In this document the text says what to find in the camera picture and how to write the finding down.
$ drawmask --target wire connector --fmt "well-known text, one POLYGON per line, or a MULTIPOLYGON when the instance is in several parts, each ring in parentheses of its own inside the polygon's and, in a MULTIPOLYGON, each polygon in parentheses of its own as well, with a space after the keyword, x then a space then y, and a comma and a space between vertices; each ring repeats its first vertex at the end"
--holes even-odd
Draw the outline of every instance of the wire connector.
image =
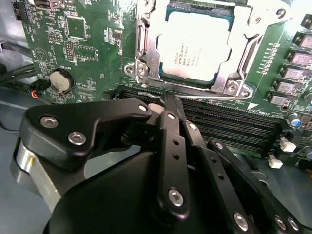
POLYGON ((271 168, 280 169, 283 166, 283 162, 276 159, 274 155, 269 155, 269 166, 271 168))
POLYGON ((35 82, 33 82, 30 85, 30 89, 35 90, 37 93, 41 93, 50 87, 51 87, 51 82, 45 79, 37 79, 35 82))
POLYGON ((281 142, 279 143, 279 145, 281 146, 281 150, 284 152, 289 152, 292 153, 295 151, 295 149, 297 148, 297 146, 291 142, 289 142, 286 138, 282 137, 281 138, 281 142))

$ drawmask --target white connector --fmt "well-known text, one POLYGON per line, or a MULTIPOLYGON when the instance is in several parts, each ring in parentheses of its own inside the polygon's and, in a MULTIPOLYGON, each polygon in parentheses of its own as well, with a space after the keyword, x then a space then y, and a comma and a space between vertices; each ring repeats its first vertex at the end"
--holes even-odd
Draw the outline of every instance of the white connector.
POLYGON ((283 166, 283 162, 276 159, 276 157, 274 157, 274 155, 269 155, 269 166, 271 168, 276 168, 276 169, 280 169, 283 166))
POLYGON ((287 141, 287 139, 284 137, 281 138, 281 143, 279 143, 279 144, 281 146, 281 150, 284 152, 292 153, 297 148, 297 146, 295 144, 287 141))

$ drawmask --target motherboard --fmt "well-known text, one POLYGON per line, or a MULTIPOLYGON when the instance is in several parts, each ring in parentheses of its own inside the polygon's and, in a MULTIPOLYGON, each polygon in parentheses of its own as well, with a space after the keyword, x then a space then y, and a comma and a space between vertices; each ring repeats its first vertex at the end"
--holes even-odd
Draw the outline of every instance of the motherboard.
POLYGON ((205 140, 312 168, 312 2, 17 0, 52 103, 170 90, 205 140))

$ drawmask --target screw hole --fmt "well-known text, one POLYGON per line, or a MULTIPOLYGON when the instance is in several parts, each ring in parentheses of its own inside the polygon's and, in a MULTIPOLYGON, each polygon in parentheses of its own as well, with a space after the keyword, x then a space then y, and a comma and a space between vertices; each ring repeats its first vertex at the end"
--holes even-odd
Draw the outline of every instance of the screw hole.
POLYGON ((172 141, 175 145, 179 145, 180 143, 177 140, 172 141))
POLYGON ((218 174, 219 179, 224 180, 223 175, 221 175, 220 173, 218 174))
POLYGON ((283 107, 282 107, 282 111, 287 111, 288 109, 289 109, 288 106, 283 106, 283 107))
POLYGON ((180 159, 179 155, 173 155, 173 157, 174 157, 175 160, 179 160, 180 159))

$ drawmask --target screw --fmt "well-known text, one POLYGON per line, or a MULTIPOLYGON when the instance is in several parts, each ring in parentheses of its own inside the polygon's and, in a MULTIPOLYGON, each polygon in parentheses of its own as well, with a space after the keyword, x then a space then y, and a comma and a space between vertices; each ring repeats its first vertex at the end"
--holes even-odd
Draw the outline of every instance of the screw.
POLYGON ((184 199, 182 194, 178 190, 176 189, 169 190, 168 197, 175 206, 183 205, 184 199))
POLYGON ((280 217, 275 216, 275 221, 277 222, 277 224, 279 225, 281 229, 283 229, 284 231, 287 230, 285 223, 282 221, 280 217))
POLYGON ((230 91, 230 92, 235 92, 235 90, 236 90, 236 87, 234 86, 234 85, 231 85, 229 88, 228 88, 228 90, 230 91))
POLYGON ((140 72, 141 75, 144 75, 146 73, 146 69, 144 67, 140 67, 138 72, 140 72))
POLYGON ((132 67, 126 67, 126 72, 131 74, 133 72, 132 67))
POLYGON ((170 119, 175 119, 176 117, 173 115, 173 114, 168 114, 168 117, 170 118, 170 119))
POLYGON ((238 84, 236 81, 230 81, 228 82, 228 84, 226 85, 226 88, 229 92, 231 93, 235 93, 238 90, 238 84))
POLYGON ((278 16, 279 19, 283 18, 286 15, 286 10, 285 9, 279 9, 276 12, 276 15, 278 16))
POLYGON ((299 230, 298 225, 295 223, 295 221, 294 221, 292 218, 289 217, 289 218, 288 218, 288 222, 289 222, 289 224, 292 226, 293 229, 295 229, 296 231, 299 230))
POLYGON ((250 92, 249 91, 244 91, 244 92, 242 92, 242 96, 243 97, 248 97, 250 95, 250 92))
POLYGON ((72 132, 68 135, 68 140, 74 145, 83 145, 86 142, 86 137, 80 132, 72 132))
POLYGON ((52 116, 45 116, 40 119, 40 123, 45 128, 56 128, 59 125, 59 122, 56 118, 52 116))
POLYGON ((142 111, 147 111, 147 108, 146 108, 145 106, 139 105, 138 107, 139 107, 139 109, 142 110, 142 111))
POLYGON ((235 223, 243 230, 244 232, 248 230, 248 223, 246 219, 238 212, 234 214, 235 223))
POLYGON ((216 145, 219 149, 221 149, 221 150, 223 149, 223 145, 221 145, 220 143, 216 143, 215 145, 216 145))
POLYGON ((191 128, 192 130, 196 130, 196 129, 197 129, 196 126, 195 126, 194 124, 192 124, 192 123, 189 123, 189 126, 190 126, 190 128, 191 128))

